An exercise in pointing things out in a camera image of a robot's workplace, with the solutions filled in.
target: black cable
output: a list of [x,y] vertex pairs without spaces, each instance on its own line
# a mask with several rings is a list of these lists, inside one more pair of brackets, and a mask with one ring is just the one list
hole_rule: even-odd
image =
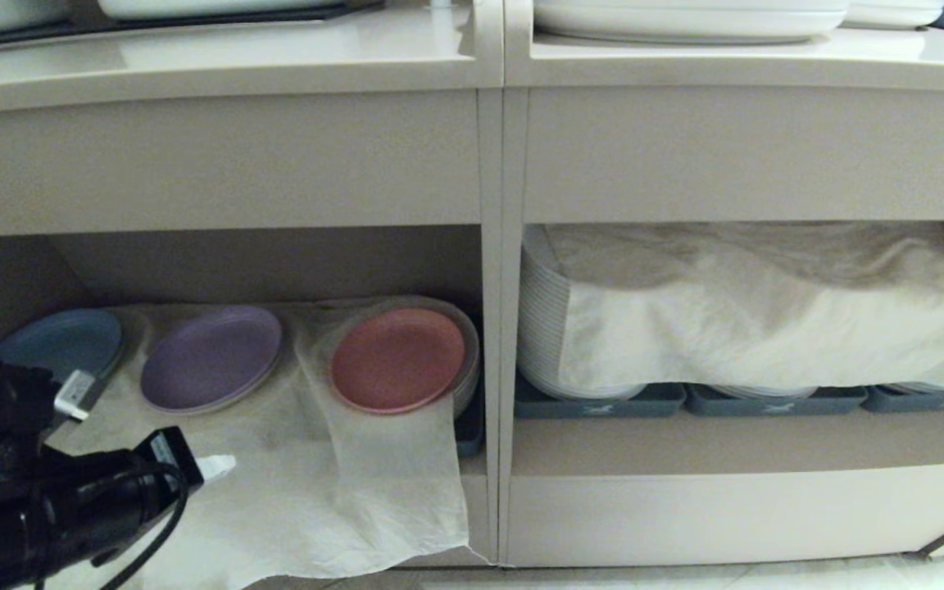
[[179,468],[169,465],[167,463],[155,463],[151,465],[151,470],[147,475],[150,474],[163,474],[168,475],[177,482],[177,501],[173,505],[173,513],[170,515],[170,520],[166,523],[166,526],[162,528],[162,531],[158,534],[158,537],[151,542],[151,545],[147,546],[145,550],[136,556],[135,560],[130,562],[130,565],[126,566],[123,571],[116,574],[115,578],[109,580],[108,583],[105,583],[104,586],[101,586],[101,590],[117,590],[123,583],[126,583],[127,580],[132,578],[139,569],[145,565],[148,560],[152,559],[155,552],[160,550],[162,545],[170,538],[170,534],[173,533],[173,529],[177,528],[177,523],[180,522],[180,516],[184,513],[184,507],[188,505],[188,480],[184,477],[184,474],[181,473]]

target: blue plate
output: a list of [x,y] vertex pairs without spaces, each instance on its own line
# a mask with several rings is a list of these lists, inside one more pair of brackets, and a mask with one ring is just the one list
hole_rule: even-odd
[[71,310],[24,326],[0,342],[0,361],[49,369],[57,382],[74,370],[104,379],[123,347],[123,326],[101,310]]

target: paper towel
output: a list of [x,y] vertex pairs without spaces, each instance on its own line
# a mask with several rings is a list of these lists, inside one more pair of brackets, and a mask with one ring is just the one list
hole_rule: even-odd
[[558,380],[944,385],[944,224],[548,225]]
[[[127,588],[233,590],[272,575],[346,578],[468,544],[449,397],[382,417],[352,410],[330,391],[331,347],[353,322],[396,305],[448,306],[422,297],[264,306],[288,337],[272,376],[236,406],[194,417],[154,411],[139,396],[139,378],[158,339],[220,306],[112,310],[131,350],[90,418],[48,444],[71,455],[110,451],[176,424],[196,456],[232,455],[237,463],[192,497],[173,537]],[[155,533],[111,564],[65,569],[48,586],[96,588]]]

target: tile floor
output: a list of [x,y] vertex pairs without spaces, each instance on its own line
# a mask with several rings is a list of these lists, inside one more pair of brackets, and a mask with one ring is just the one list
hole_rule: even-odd
[[248,590],[944,590],[944,557],[565,570],[387,571],[362,578],[273,578]]

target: pink plate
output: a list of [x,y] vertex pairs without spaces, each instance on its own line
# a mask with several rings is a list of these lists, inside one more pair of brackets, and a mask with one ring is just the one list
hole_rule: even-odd
[[338,395],[375,414],[415,410],[446,392],[465,359],[453,320],[420,309],[385,312],[357,325],[330,362]]

